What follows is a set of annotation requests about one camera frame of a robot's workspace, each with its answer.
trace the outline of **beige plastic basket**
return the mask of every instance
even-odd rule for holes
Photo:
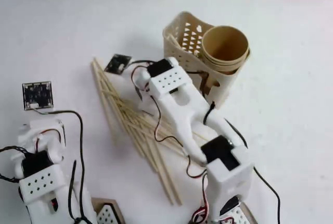
[[[204,91],[209,103],[219,108],[224,102],[228,89],[239,74],[249,56],[249,49],[241,66],[231,74],[216,71],[211,59],[202,54],[202,39],[213,25],[207,24],[189,12],[181,12],[163,30],[164,57],[175,57],[186,71],[204,71],[203,74],[189,74],[194,85]]]

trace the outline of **white surface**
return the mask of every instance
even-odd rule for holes
[[[170,155],[184,200],[170,206],[157,175],[120,130],[113,145],[89,62],[97,56],[106,63],[114,53],[160,59],[162,29],[188,10],[249,39],[252,56],[221,111],[279,192],[281,222],[333,218],[333,1],[0,0],[0,8],[1,146],[16,144],[17,128],[33,114],[23,111],[21,84],[51,80],[55,107],[82,114],[91,195],[116,199],[127,223],[187,223],[199,205],[200,182],[191,183],[185,162]],[[79,122],[61,118],[70,174],[70,161],[79,157]],[[11,176],[9,156],[1,154],[0,171]],[[0,184],[1,222],[29,223],[17,185]],[[255,176],[246,202],[259,223],[276,223],[276,198]]]

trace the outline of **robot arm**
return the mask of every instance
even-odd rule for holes
[[[136,84],[143,88],[149,84],[149,94],[173,125],[185,152],[206,166],[210,217],[217,220],[231,199],[237,197],[243,200],[248,194],[253,163],[247,148],[216,109],[210,112],[206,123],[219,136],[202,147],[198,146],[192,136],[191,124],[194,120],[203,121],[210,105],[175,58],[163,59],[148,66],[140,73]]]
[[[70,180],[61,168],[65,149],[65,131],[61,121],[41,119],[25,125],[18,137],[19,145],[31,156],[16,154],[15,174],[19,181],[20,195],[27,206],[33,224],[73,224],[69,214]],[[74,218],[80,216],[79,183],[74,183],[70,199]],[[88,190],[83,188],[83,210],[91,223],[97,223]]]

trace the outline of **circuit board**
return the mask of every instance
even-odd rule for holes
[[[107,64],[104,71],[113,74],[122,74],[131,61],[131,56],[114,54],[111,61]]]
[[[51,82],[23,83],[22,91],[24,110],[53,108]]]

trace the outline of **paper cup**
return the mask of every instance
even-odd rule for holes
[[[233,74],[244,63],[249,54],[249,43],[245,35],[230,26],[209,29],[202,38],[202,60],[212,69]]]

